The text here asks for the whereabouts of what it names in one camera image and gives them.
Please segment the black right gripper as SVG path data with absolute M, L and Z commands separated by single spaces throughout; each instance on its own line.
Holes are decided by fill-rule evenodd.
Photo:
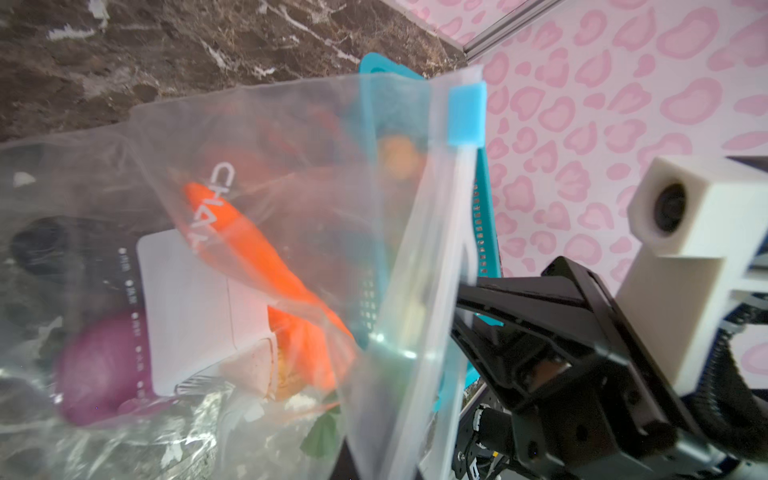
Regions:
M 450 335 L 486 385 L 459 420 L 457 478 L 725 479 L 737 469 L 600 278 L 574 261 L 462 284 Z

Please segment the teal plastic basket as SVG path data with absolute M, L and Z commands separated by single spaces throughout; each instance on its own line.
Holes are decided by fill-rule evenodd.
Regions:
M 377 133 L 396 133 L 397 126 L 411 123 L 408 114 L 385 115 L 377 113 L 387 103 L 379 102 L 371 93 L 372 86 L 361 87 L 360 98 L 353 104 L 353 115 L 345 120 L 345 127 L 360 141 L 368 152 Z M 474 244 L 478 254 L 477 275 L 499 277 L 501 261 L 493 218 L 493 201 L 488 172 L 488 160 L 484 148 L 485 135 L 480 129 L 486 125 L 486 113 L 480 107 L 487 101 L 487 85 L 479 82 L 466 87 L 458 94 L 449 95 L 449 139 L 467 140 L 477 148 L 476 171 L 472 198 L 472 228 Z M 352 263 L 360 267 L 364 278 L 358 282 L 363 300 L 360 312 L 352 322 L 353 333 L 358 343 L 366 348 L 375 339 L 373 331 L 380 301 L 384 298 L 391 268 L 396 254 L 390 253 L 386 243 L 372 239 L 366 233 L 347 233 L 343 236 L 344 246 Z

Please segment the toy carrot with leaves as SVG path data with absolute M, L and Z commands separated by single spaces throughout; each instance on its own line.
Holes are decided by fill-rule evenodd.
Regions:
M 252 283 L 277 298 L 276 306 L 266 308 L 269 329 L 276 338 L 272 366 L 277 369 L 277 386 L 270 396 L 283 401 L 307 386 L 329 395 L 328 409 L 315 421 L 300 449 L 311 458 L 330 457 L 340 441 L 336 388 L 356 355 L 352 333 L 294 274 L 253 222 L 219 198 L 212 186 L 190 182 L 184 193 L 195 209 L 195 219 L 224 241 Z

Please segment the clear zip top bag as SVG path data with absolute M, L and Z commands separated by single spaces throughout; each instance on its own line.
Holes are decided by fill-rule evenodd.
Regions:
M 370 73 L 159 101 L 126 121 L 1 146 L 1 475 L 5 479 L 417 479 L 440 391 L 457 408 L 465 367 L 453 347 L 458 288 L 474 283 L 477 148 L 449 139 L 449 95 L 484 82 L 470 67 L 431 80 Z M 345 127 L 361 87 L 408 114 L 363 150 Z M 398 181 L 377 143 L 411 139 L 422 173 Z M 261 231 L 342 320 L 356 355 L 338 382 L 340 441 L 300 449 L 329 397 L 283 401 L 272 366 L 275 296 L 195 219 L 184 186 L 212 186 Z M 347 233 L 386 243 L 391 263 L 363 348 L 352 322 L 364 278 Z M 154 391 L 148 416 L 78 427 L 57 408 L 55 362 L 88 325 L 145 316 Z

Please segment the purple toy onion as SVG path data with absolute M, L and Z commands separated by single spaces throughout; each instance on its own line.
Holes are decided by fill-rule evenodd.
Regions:
M 154 391 L 145 316 L 124 312 L 85 327 L 54 368 L 57 408 L 78 427 L 152 415 L 173 403 Z

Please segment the orange toy pumpkin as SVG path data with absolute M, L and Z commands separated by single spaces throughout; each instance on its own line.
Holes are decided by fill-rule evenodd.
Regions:
M 383 169 L 395 180 L 413 180 L 422 173 L 423 155 L 407 136 L 383 137 L 377 143 L 377 153 Z

